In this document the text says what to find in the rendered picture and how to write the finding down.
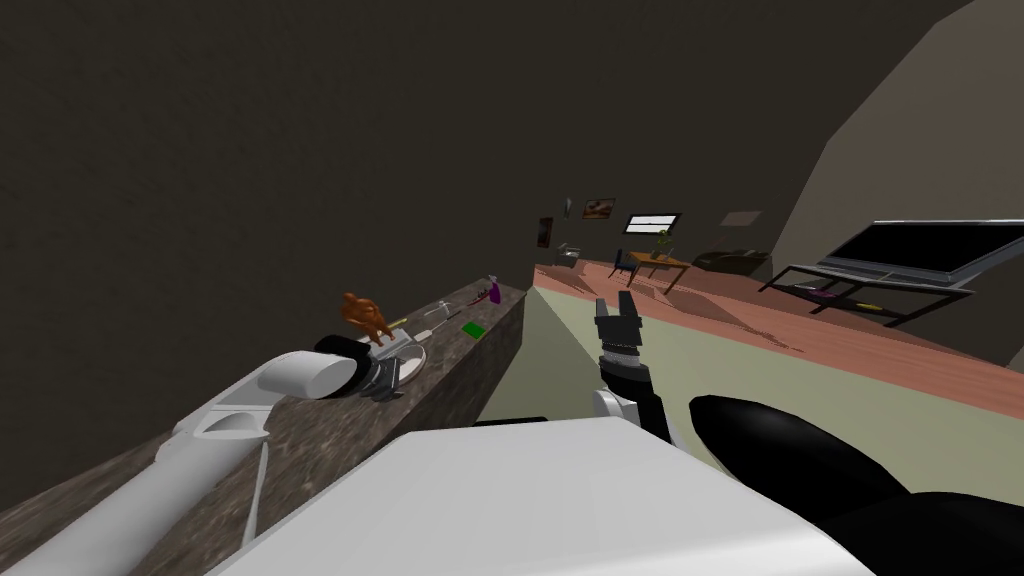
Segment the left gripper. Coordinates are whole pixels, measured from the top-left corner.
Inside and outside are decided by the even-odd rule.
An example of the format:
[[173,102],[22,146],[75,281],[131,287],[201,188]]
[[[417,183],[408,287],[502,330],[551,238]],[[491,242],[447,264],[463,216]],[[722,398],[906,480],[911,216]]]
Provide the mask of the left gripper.
[[400,398],[401,368],[404,362],[399,358],[389,357],[377,364],[373,378],[359,392],[359,397],[370,398],[374,402],[389,402]]

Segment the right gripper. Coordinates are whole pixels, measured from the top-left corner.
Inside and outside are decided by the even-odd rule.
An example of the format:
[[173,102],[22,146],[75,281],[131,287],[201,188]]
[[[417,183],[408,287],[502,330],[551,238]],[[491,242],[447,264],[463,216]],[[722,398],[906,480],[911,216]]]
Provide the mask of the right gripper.
[[618,315],[609,315],[605,299],[595,300],[595,324],[598,337],[605,345],[641,346],[642,318],[629,290],[618,292]]

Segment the white plate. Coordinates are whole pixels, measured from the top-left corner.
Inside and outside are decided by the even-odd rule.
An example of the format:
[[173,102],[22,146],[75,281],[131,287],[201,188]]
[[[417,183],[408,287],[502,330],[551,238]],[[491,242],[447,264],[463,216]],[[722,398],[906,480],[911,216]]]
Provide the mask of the white plate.
[[377,361],[384,363],[389,359],[398,360],[398,386],[400,387],[409,383],[425,366],[426,349],[416,341],[412,341],[383,353],[377,358]]

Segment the orange-brown figurine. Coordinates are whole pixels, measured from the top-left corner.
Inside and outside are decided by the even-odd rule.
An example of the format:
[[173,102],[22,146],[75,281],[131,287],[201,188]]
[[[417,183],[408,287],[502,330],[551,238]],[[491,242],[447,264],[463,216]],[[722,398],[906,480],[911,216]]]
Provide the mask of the orange-brown figurine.
[[384,320],[379,306],[373,300],[357,297],[351,292],[344,293],[343,300],[340,308],[342,317],[349,324],[362,331],[372,342],[383,346],[381,334],[384,334],[391,341],[395,340],[395,336]]

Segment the wooden table with plant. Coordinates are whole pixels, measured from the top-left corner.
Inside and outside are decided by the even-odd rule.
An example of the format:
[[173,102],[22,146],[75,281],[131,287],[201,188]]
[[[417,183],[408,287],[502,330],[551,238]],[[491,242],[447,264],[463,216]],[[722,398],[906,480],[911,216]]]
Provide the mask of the wooden table with plant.
[[630,274],[626,286],[630,287],[632,285],[637,273],[643,268],[648,268],[651,271],[649,278],[652,278],[653,273],[659,268],[675,269],[677,270],[675,278],[663,291],[663,293],[667,296],[673,290],[684,273],[691,266],[691,264],[672,258],[670,256],[670,252],[664,251],[664,248],[672,242],[673,240],[669,231],[663,230],[658,233],[657,246],[655,250],[650,252],[630,252],[629,255],[636,262],[636,266]]

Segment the white spatula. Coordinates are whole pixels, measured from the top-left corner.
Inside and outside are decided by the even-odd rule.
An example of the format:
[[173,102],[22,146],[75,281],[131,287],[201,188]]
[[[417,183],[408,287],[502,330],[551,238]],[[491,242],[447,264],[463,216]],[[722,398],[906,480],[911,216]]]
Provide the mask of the white spatula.
[[423,320],[426,322],[427,328],[416,334],[414,340],[416,342],[423,342],[454,317],[456,313],[457,308],[453,302],[438,301],[433,308],[428,310],[423,315]]

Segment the white window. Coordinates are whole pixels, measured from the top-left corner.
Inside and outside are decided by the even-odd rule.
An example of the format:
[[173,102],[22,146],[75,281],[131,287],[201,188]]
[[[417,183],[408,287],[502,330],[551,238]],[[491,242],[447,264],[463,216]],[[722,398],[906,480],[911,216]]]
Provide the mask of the white window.
[[630,215],[623,230],[623,234],[671,235],[679,217],[679,213]]

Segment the dark sofa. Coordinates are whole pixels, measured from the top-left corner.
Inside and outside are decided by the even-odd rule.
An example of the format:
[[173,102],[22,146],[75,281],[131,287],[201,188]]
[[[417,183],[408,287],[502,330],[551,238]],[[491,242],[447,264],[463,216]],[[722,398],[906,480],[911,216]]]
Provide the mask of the dark sofa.
[[769,258],[770,253],[765,251],[713,251],[699,254],[692,265],[707,272],[750,277]]

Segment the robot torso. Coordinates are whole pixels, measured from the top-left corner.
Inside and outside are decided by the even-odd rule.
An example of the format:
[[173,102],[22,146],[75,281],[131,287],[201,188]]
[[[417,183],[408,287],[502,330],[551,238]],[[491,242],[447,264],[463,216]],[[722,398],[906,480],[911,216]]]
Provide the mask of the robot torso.
[[615,417],[406,434],[206,576],[874,576]]

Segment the black television on stand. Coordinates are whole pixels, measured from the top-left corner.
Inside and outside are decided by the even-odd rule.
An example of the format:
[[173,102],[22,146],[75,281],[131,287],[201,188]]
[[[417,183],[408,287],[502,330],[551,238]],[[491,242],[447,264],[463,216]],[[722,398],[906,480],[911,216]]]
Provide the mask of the black television on stand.
[[[815,265],[788,265],[771,288],[816,306],[885,317],[897,327],[973,294],[964,286],[981,273],[1024,254],[1024,219],[873,221]],[[866,288],[936,296],[909,313],[854,297]]]

